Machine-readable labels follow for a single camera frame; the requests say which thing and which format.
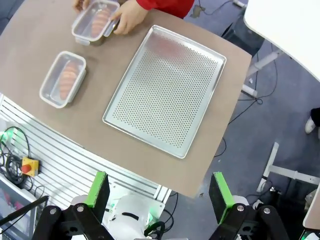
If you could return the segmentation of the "white shoe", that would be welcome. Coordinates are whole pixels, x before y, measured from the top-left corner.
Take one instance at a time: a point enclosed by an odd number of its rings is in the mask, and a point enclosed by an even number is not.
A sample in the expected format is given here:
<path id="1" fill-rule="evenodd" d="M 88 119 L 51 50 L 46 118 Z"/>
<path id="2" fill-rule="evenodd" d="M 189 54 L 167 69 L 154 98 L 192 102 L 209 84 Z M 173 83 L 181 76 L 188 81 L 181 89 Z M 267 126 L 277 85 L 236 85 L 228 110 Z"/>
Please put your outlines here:
<path id="1" fill-rule="evenodd" d="M 306 134 L 310 134 L 315 128 L 318 128 L 318 138 L 320 139 L 320 107 L 311 109 L 304 130 Z"/>

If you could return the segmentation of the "golden brown croissant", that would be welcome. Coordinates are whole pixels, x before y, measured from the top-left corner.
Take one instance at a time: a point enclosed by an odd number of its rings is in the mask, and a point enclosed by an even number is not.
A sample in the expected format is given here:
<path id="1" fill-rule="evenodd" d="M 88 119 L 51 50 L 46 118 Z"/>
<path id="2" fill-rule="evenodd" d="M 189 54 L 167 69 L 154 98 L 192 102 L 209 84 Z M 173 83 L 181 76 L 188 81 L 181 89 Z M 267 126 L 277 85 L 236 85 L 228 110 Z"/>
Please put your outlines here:
<path id="1" fill-rule="evenodd" d="M 110 11 L 107 7 L 99 10 L 92 20 L 91 37 L 96 38 L 102 32 L 107 23 L 109 22 Z"/>
<path id="2" fill-rule="evenodd" d="M 78 65 L 69 61 L 59 77 L 59 95 L 66 100 L 79 74 Z"/>

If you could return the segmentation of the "person's left hand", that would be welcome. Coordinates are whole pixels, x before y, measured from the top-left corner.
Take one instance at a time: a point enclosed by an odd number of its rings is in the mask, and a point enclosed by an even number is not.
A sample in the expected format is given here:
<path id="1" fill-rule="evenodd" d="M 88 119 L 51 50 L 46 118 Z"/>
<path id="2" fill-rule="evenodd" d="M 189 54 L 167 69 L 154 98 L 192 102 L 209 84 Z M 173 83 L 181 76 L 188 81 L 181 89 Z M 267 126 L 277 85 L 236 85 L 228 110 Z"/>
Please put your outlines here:
<path id="1" fill-rule="evenodd" d="M 116 35 L 126 35 L 134 27 L 143 22 L 148 10 L 141 7 L 136 0 L 127 0 L 111 16 L 111 20 L 119 19 L 117 28 L 113 31 Z"/>

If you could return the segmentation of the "white rounded table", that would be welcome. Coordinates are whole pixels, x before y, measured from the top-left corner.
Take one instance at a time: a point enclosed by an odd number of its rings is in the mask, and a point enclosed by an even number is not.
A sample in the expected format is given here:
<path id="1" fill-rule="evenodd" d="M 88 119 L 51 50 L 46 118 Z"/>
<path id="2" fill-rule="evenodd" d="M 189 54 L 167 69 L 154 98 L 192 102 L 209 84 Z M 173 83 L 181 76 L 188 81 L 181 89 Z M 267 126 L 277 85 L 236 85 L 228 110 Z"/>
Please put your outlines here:
<path id="1" fill-rule="evenodd" d="M 244 22 L 320 83 L 320 0 L 248 0 Z"/>

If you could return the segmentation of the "perforated metal baking tray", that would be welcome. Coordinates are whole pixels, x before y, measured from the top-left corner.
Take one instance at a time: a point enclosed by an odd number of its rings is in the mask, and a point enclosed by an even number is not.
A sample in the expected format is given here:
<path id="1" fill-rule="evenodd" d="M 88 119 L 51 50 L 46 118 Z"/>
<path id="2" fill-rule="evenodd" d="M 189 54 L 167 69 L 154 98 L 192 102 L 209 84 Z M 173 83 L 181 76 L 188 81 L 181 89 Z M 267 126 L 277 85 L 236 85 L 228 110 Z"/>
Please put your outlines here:
<path id="1" fill-rule="evenodd" d="M 105 124 L 186 157 L 226 64 L 222 54 L 153 25 L 121 78 Z"/>

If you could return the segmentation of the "yellow emergency stop box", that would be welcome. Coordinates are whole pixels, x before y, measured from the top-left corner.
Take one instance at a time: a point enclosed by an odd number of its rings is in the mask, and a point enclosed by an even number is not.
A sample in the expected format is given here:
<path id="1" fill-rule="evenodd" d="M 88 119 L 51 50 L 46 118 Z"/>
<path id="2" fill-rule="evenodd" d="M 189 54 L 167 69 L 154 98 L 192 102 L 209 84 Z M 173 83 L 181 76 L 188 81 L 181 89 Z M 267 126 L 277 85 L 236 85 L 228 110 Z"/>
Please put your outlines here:
<path id="1" fill-rule="evenodd" d="M 38 160 L 23 157 L 20 170 L 24 175 L 35 177 L 39 173 L 39 165 Z"/>

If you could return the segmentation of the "white table leg frame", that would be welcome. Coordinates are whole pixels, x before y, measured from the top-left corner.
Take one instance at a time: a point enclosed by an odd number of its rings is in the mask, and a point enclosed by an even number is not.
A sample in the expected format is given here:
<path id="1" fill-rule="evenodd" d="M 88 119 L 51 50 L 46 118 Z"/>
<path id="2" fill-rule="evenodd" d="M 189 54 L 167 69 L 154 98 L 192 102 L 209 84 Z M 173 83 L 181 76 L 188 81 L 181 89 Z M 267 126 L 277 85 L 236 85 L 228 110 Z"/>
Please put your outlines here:
<path id="1" fill-rule="evenodd" d="M 304 174 L 296 170 L 290 170 L 284 167 L 279 167 L 274 165 L 274 161 L 275 161 L 278 149 L 279 149 L 279 144 L 277 142 L 274 142 L 268 161 L 266 163 L 265 169 L 261 176 L 260 182 L 257 186 L 257 189 L 256 189 L 257 193 L 261 193 L 263 191 L 263 187 L 267 182 L 270 173 L 275 173 L 293 180 L 299 180 L 299 181 L 306 182 L 313 185 L 320 184 L 320 177 Z"/>

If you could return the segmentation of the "clear plastic storage box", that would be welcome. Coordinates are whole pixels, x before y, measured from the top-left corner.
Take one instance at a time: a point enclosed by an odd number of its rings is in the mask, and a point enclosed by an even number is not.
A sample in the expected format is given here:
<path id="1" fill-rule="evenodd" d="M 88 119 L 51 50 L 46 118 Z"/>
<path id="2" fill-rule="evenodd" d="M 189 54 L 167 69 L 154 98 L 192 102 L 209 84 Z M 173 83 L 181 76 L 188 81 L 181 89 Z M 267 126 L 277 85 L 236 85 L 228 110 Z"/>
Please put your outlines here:
<path id="1" fill-rule="evenodd" d="M 0 174 L 0 220 L 34 202 L 36 197 L 26 189 L 20 189 Z M 0 240 L 31 240 L 35 228 L 37 208 L 23 217 L 0 226 Z"/>

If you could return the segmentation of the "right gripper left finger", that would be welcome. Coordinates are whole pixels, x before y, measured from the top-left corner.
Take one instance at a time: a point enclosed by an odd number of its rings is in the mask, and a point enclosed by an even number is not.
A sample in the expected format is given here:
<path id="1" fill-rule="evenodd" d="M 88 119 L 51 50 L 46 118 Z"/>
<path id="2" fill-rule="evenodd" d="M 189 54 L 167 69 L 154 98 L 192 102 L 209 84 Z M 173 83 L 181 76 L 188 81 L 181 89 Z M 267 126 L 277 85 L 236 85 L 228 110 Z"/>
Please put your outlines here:
<path id="1" fill-rule="evenodd" d="M 72 240 L 79 235 L 86 240 L 114 240 L 102 225 L 109 196 L 108 174 L 99 171 L 84 202 L 70 205 L 65 210 L 54 205 L 43 209 L 32 240 Z"/>

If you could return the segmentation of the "person in red jacket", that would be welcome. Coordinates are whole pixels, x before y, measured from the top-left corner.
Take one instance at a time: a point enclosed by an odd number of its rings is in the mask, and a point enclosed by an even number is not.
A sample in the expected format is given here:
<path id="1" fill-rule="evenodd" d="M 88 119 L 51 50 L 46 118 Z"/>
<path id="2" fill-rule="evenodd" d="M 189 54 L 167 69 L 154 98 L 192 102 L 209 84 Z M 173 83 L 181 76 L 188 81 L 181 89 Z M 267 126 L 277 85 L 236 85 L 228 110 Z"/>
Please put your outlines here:
<path id="1" fill-rule="evenodd" d="M 156 9 L 183 19 L 191 10 L 195 0 L 136 0 L 145 10 Z"/>

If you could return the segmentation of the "thin black rod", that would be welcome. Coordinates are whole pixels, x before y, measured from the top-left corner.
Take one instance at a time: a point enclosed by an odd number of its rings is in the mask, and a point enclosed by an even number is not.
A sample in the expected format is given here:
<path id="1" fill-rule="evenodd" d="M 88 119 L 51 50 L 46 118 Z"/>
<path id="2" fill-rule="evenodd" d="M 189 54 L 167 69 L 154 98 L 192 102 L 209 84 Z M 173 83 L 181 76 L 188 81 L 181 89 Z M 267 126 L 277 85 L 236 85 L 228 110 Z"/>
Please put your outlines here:
<path id="1" fill-rule="evenodd" d="M 34 209 L 35 207 L 39 206 L 40 204 L 47 202 L 49 200 L 49 196 L 45 195 L 40 197 L 39 199 L 33 201 L 30 204 L 27 204 L 26 206 L 20 208 L 19 210 L 16 210 L 12 213 L 10 213 L 8 216 L 4 217 L 3 219 L 0 220 L 0 227 L 20 216 L 23 214 L 26 214 L 28 211 Z"/>

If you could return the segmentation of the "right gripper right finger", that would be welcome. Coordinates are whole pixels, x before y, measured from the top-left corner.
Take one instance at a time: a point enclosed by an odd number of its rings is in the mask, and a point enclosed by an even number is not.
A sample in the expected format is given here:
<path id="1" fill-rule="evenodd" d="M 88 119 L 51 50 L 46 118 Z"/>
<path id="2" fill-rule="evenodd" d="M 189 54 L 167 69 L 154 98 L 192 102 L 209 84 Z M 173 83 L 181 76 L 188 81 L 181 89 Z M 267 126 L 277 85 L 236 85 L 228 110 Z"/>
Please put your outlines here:
<path id="1" fill-rule="evenodd" d="M 209 240 L 290 240 L 273 206 L 236 203 L 221 172 L 211 175 L 209 197 L 218 223 Z"/>

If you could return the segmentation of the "white slatted aluminium frame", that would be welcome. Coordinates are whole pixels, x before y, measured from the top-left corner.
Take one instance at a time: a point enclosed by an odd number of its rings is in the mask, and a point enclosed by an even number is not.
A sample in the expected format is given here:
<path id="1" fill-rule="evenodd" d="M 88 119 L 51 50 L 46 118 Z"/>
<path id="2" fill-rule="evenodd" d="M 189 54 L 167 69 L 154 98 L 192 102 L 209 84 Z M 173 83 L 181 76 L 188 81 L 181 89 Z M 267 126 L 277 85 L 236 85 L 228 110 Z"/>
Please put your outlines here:
<path id="1" fill-rule="evenodd" d="M 125 195 L 140 195 L 155 200 L 163 207 L 171 189 L 119 167 L 58 134 L 0 93 L 0 120 L 10 130 L 7 145 L 22 157 L 30 155 L 40 162 L 40 173 L 34 185 L 44 185 L 45 193 L 61 207 L 76 195 L 84 195 L 97 172 L 106 172 L 110 184 L 109 204 Z"/>

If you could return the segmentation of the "person's right hand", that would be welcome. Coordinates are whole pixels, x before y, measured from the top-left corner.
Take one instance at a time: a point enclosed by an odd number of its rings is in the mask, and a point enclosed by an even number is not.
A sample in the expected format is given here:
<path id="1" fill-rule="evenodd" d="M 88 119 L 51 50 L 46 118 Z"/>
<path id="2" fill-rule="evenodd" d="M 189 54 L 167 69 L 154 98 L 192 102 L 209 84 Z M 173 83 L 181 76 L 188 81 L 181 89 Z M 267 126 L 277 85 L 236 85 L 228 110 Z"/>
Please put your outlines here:
<path id="1" fill-rule="evenodd" d="M 74 0 L 73 8 L 75 11 L 80 13 L 89 6 L 90 2 L 91 0 Z"/>

